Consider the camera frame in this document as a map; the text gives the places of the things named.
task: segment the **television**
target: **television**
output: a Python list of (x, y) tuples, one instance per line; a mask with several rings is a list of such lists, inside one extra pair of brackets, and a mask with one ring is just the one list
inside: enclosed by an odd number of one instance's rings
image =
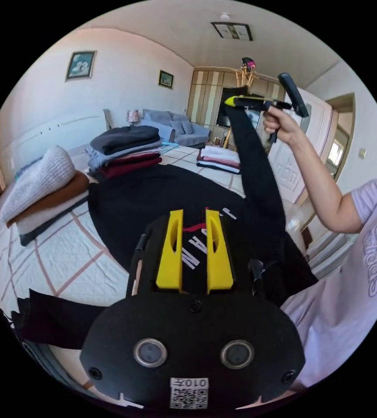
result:
[[(225, 97), (225, 98), (230, 97), (231, 95), (242, 95), (246, 93), (247, 93), (246, 87), (238, 87), (238, 88), (224, 87), (222, 89), (222, 97)], [(254, 97), (264, 97), (264, 96), (261, 96), (260, 94), (254, 94), (254, 93), (249, 93), (249, 95), (254, 96)], [(226, 116), (222, 108), (223, 108), (223, 103), (221, 103), (219, 107), (218, 117), (216, 119), (216, 125), (222, 126), (223, 128), (230, 128), (231, 124), (229, 122), (229, 118)], [(248, 117), (250, 118), (251, 123), (254, 125), (254, 128), (256, 129), (258, 126), (260, 112), (250, 111), (247, 109), (246, 113)]]

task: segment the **qr code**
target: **qr code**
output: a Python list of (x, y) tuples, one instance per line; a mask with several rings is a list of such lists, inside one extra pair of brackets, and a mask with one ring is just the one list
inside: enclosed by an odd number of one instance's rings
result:
[(206, 409), (208, 389), (172, 388), (171, 408)]

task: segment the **hand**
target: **hand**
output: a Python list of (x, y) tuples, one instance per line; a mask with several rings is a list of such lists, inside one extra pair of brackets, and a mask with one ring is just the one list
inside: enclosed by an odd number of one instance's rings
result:
[(267, 134), (278, 130), (277, 138), (290, 146), (304, 136), (297, 122), (286, 112), (274, 106), (264, 113), (264, 130)]

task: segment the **stack of folded clothes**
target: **stack of folded clothes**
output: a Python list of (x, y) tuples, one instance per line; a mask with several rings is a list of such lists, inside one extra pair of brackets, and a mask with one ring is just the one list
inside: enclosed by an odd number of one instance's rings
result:
[(209, 145), (199, 151), (197, 166), (228, 171), (235, 174), (240, 173), (239, 156), (237, 152)]
[(59, 218), (88, 198), (89, 178), (76, 171), (68, 153), (55, 146), (17, 179), (0, 218), (16, 224), (20, 243), (27, 246)]
[(89, 174), (102, 182), (161, 162), (161, 138), (151, 126), (113, 128), (86, 149)]

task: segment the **ceiling light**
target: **ceiling light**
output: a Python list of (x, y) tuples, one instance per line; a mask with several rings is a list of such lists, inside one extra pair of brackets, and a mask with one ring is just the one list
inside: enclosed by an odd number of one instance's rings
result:
[(237, 40), (252, 40), (249, 26), (243, 23), (223, 23), (212, 22), (221, 38), (237, 39)]

